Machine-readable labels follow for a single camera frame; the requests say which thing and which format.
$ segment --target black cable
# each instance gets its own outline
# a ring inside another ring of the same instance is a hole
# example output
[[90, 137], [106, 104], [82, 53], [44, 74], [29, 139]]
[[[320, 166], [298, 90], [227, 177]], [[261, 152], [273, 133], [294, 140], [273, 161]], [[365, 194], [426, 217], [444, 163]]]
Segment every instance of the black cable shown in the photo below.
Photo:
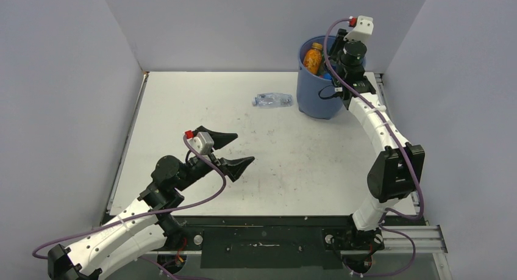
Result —
[[338, 253], [338, 251], [336, 250], [336, 247], [334, 246], [334, 238], [330, 240], [332, 243], [330, 244], [330, 247], [332, 248], [332, 253], [334, 253], [334, 255], [338, 258], [338, 260], [342, 263], [343, 262], [343, 258], [341, 257], [341, 254]]
[[322, 92], [323, 90], [325, 90], [327, 87], [334, 87], [334, 86], [333, 86], [333, 85], [328, 85], [328, 86], [324, 87], [323, 89], [321, 89], [321, 90], [318, 92], [318, 96], [319, 96], [319, 98], [320, 98], [320, 99], [322, 99], [322, 100], [328, 100], [328, 99], [332, 99], [332, 98], [336, 98], [336, 97], [339, 97], [339, 96], [340, 96], [341, 92], [336, 92], [336, 93], [334, 93], [334, 94], [332, 94], [332, 95], [330, 95], [330, 96], [322, 97], [322, 96], [321, 96], [321, 92]]
[[185, 156], [185, 163], [188, 162], [188, 156], [190, 156], [190, 153], [192, 153], [192, 151], [188, 150], [187, 155]]
[[361, 260], [358, 260], [357, 262], [364, 262], [366, 260], [368, 260], [371, 256], [373, 256], [374, 253], [376, 253], [377, 251], [379, 250], [378, 249], [373, 249], [369, 254], [367, 254], [363, 259]]

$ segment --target red connector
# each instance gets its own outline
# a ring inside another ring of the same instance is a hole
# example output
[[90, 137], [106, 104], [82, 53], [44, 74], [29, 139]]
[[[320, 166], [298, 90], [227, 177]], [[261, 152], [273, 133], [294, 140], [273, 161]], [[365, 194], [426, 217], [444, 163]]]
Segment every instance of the red connector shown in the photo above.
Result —
[[186, 131], [185, 135], [187, 136], [187, 138], [193, 138], [194, 137], [194, 133], [192, 131]]
[[357, 18], [350, 18], [350, 21], [348, 22], [348, 26], [349, 27], [355, 27], [355, 25], [357, 24]]

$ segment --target orange juice bottle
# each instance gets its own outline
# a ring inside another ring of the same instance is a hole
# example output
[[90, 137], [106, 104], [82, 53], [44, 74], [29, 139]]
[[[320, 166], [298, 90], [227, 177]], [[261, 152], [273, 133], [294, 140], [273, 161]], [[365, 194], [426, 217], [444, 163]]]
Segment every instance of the orange juice bottle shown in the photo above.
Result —
[[304, 58], [304, 67], [313, 74], [318, 73], [319, 65], [321, 64], [321, 51], [323, 50], [323, 45], [319, 43], [312, 43], [312, 48], [307, 51], [307, 54]]

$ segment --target screw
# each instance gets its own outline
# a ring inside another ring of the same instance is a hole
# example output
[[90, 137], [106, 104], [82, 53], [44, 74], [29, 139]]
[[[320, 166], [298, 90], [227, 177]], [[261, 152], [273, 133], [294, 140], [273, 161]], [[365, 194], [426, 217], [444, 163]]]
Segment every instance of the screw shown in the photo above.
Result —
[[334, 238], [334, 236], [332, 236], [332, 234], [329, 234], [329, 235], [325, 236], [325, 242], [328, 244], [332, 244], [333, 238]]
[[201, 236], [199, 234], [194, 236], [194, 243], [196, 245], [200, 245], [202, 242], [203, 242], [203, 236]]
[[381, 244], [382, 243], [382, 235], [377, 234], [374, 238], [375, 243]]

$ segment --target plastic bottle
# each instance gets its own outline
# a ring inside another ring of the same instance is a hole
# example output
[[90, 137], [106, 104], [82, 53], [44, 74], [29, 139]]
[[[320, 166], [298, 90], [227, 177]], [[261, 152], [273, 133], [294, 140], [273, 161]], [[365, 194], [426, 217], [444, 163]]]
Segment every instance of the plastic bottle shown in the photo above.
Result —
[[264, 108], [288, 107], [293, 105], [293, 96], [283, 93], [257, 94], [251, 103], [253, 106]]
[[323, 45], [314, 42], [312, 43], [312, 48], [307, 51], [304, 58], [304, 67], [307, 68], [309, 72], [312, 74], [317, 74], [319, 70], [319, 64], [321, 63], [321, 51], [323, 50]]

